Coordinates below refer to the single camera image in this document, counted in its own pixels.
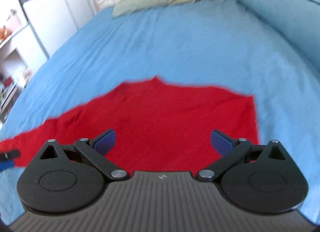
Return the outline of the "red cloth garment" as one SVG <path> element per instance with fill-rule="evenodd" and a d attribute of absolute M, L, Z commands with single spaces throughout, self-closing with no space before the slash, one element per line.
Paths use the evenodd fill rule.
<path fill-rule="evenodd" d="M 128 173 L 200 171 L 220 157 L 210 144 L 214 129 L 259 142 L 252 96 L 153 78 L 122 83 L 38 128 L 4 140 L 1 152 L 18 149 L 21 154 L 14 164 L 25 167 L 48 139 L 72 144 L 107 129 L 115 131 L 116 144 L 106 158 Z"/>

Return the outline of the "white shelf unit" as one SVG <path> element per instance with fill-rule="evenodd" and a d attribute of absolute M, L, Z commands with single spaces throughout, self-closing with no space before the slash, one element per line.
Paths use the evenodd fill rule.
<path fill-rule="evenodd" d="M 18 0 L 1 0 L 1 123 L 27 84 L 28 64 L 18 51 L 18 34 L 28 26 Z"/>

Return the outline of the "blue bed sheet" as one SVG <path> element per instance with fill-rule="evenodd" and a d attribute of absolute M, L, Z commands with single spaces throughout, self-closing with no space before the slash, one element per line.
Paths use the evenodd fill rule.
<path fill-rule="evenodd" d="M 124 81 L 159 76 L 252 94 L 263 143 L 276 138 L 309 183 L 302 213 L 319 222 L 319 70 L 237 0 L 199 0 L 93 17 L 38 70 L 1 129 L 6 140 Z"/>

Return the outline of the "white wardrobe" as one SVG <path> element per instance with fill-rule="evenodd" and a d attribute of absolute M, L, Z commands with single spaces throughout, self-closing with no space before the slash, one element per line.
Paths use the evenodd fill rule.
<path fill-rule="evenodd" d="M 91 0 L 19 0 L 46 55 L 52 56 L 95 16 Z"/>

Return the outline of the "teal rolled duvet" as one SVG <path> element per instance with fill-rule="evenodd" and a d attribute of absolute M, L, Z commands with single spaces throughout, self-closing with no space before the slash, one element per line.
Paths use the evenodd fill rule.
<path fill-rule="evenodd" d="M 280 32 L 319 71 L 319 4 L 310 0 L 238 0 Z"/>

